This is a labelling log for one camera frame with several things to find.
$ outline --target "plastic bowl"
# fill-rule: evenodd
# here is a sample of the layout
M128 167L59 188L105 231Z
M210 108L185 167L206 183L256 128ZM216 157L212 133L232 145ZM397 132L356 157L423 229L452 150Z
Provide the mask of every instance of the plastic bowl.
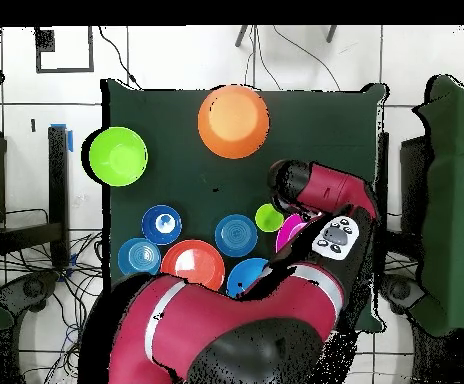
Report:
M95 137L89 159L93 172L102 182L123 187L141 177L148 153L145 143L134 131L111 127Z
M262 258L251 258L239 262L230 272L227 279L227 295L236 297L245 291L262 273L268 261Z
M216 226L214 239L221 253L240 258L250 253L257 244L257 228L244 215L228 215Z
M305 222L301 219L301 216L298 214L293 214L287 218L280 230L278 230L278 234L276 236L276 244L275 244L275 252L278 252L285 244L293 237L296 232L294 232L295 228L301 229L305 226Z
M166 205L151 207L141 221L147 240L158 245L173 243L182 231L182 222L175 209Z
M166 252L161 272L218 290L225 279L225 264L219 252L210 244L201 240L184 240Z
M127 240L118 251L118 267L122 274L149 272L154 275L161 265L161 252L150 241L143 238Z
M252 89L227 85L213 90L198 112L198 132L218 156L240 159L257 151L266 140L269 114Z
M272 233L282 226L284 216L271 203L266 203L257 209L255 223L265 233Z

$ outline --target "orange bowl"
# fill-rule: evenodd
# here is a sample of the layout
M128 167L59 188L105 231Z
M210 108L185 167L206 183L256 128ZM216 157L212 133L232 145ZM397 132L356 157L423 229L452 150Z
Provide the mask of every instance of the orange bowl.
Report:
M198 112L198 132L218 156L240 159L256 152L266 140L269 114L253 90L227 85L213 90Z

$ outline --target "black frame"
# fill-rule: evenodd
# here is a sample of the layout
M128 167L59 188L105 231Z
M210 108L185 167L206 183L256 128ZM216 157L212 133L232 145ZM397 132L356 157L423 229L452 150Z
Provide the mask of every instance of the black frame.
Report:
M45 45L43 39L51 38L52 43ZM42 68L42 52L54 51L54 31L41 30L40 27L35 27L35 46L36 46L36 72L38 74L60 74L60 73L76 73L76 72L93 72L93 32L92 27L88 27L88 68Z
M50 127L49 139L49 222L22 228L0 229L0 256L28 247L51 244L52 265L69 265L68 163L65 128ZM0 223L6 223L4 153L6 140L0 136Z

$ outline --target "green bowl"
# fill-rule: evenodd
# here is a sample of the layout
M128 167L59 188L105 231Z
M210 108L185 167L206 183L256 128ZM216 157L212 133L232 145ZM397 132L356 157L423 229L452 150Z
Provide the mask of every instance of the green bowl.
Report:
M284 216L271 203L266 203L257 209L255 223L265 233L272 233L282 226Z
M111 127L90 146L90 166L95 175L113 187L123 187L141 177L148 153L141 137L129 128Z

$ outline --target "table leg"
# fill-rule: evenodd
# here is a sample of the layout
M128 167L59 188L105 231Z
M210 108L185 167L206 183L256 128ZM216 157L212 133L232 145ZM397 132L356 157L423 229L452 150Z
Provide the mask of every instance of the table leg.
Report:
M241 41L243 41L244 34L246 33L246 28L248 28L248 25L241 25L241 30L239 31L239 35L236 40L236 47L241 45Z
M330 31L328 31L328 36L326 37L326 41L331 43L333 40L333 35L335 34L335 30L337 29L337 25L331 25Z

